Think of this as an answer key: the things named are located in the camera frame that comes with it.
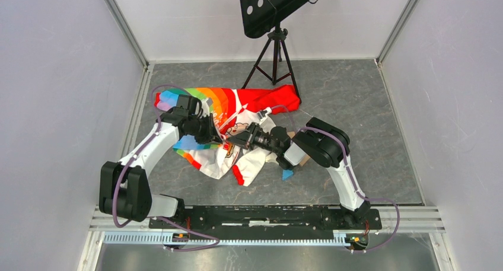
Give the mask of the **rainbow cartoon zip jacket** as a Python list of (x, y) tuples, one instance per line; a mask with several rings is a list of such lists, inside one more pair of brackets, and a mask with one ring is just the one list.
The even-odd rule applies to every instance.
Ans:
[[(215, 124), (225, 137), (244, 131), (253, 122), (258, 123), (256, 113), (270, 107), (271, 114), (260, 125), (268, 132), (275, 127), (271, 115), (296, 111), (301, 102), (293, 85), (282, 85), (274, 89), (173, 88), (155, 93), (154, 105), (167, 111), (176, 105), (182, 94), (200, 99), (204, 115), (213, 114)], [(173, 149), (208, 177), (220, 179), (230, 171), (239, 185), (249, 186), (271, 152), (260, 148), (227, 151), (225, 142), (218, 148), (200, 148), (193, 136), (184, 136)]]

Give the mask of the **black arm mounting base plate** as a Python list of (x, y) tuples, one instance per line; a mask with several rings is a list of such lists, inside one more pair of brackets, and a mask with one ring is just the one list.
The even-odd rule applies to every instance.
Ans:
[(380, 230), (378, 209), (353, 215), (330, 205), (186, 206), (176, 224), (220, 240), (328, 240), (334, 231)]

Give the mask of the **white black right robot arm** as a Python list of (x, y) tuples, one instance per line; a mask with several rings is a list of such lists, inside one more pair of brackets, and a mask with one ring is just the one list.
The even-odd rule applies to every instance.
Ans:
[(358, 228), (366, 221), (371, 205), (354, 176), (350, 139), (344, 131), (313, 117), (293, 137), (288, 136), (284, 127), (275, 126), (267, 132), (252, 123), (228, 140), (240, 148), (260, 148), (274, 153), (284, 170), (293, 170), (304, 157), (310, 157), (330, 174), (338, 191), (344, 224)]

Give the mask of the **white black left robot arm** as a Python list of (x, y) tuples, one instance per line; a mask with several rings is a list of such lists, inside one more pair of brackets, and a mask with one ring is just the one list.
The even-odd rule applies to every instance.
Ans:
[(157, 119), (147, 136), (126, 156), (105, 162), (100, 171), (99, 210), (111, 215), (115, 226), (163, 216), (172, 228), (186, 222), (182, 200), (151, 193), (148, 177), (162, 156), (184, 136), (197, 144), (221, 144), (222, 137), (209, 110), (210, 99), (179, 95), (176, 105)]

